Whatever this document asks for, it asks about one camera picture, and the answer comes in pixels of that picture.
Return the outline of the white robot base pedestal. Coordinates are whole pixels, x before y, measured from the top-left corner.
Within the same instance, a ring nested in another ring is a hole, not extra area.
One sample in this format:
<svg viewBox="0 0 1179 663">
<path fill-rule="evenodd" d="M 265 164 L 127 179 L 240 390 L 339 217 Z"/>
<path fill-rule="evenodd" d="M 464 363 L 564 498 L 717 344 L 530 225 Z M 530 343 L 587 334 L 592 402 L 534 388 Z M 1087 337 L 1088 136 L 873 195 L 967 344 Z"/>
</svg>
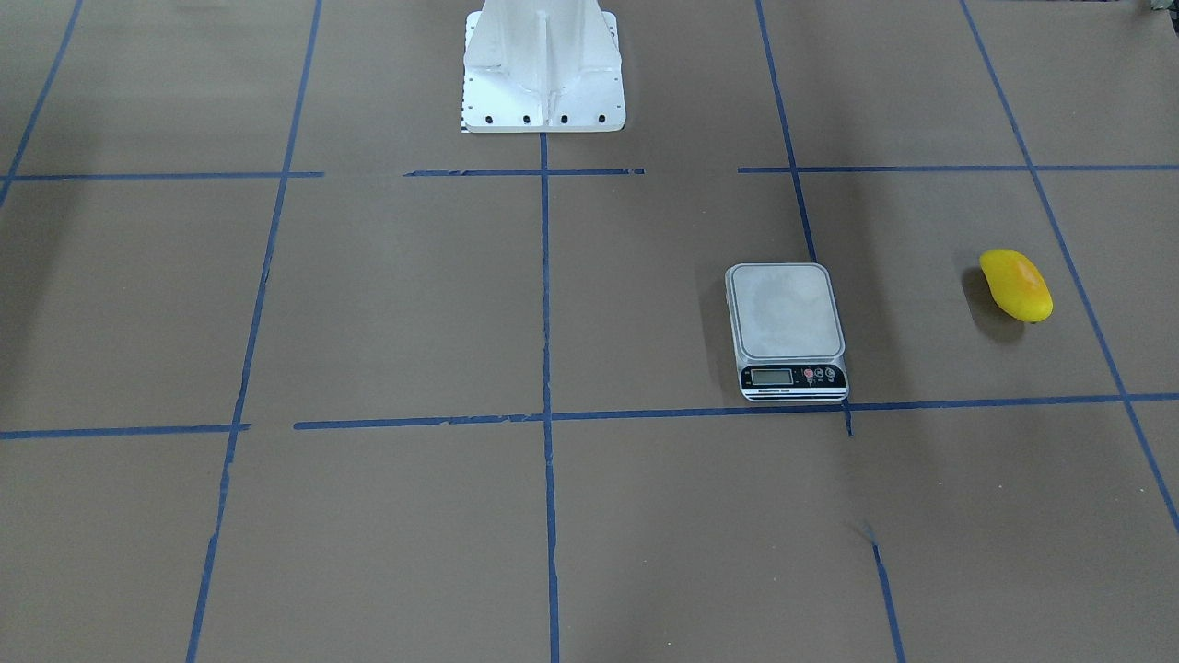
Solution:
<svg viewBox="0 0 1179 663">
<path fill-rule="evenodd" d="M 466 17 L 461 130 L 618 132 L 623 50 L 598 1 L 485 1 Z"/>
</svg>

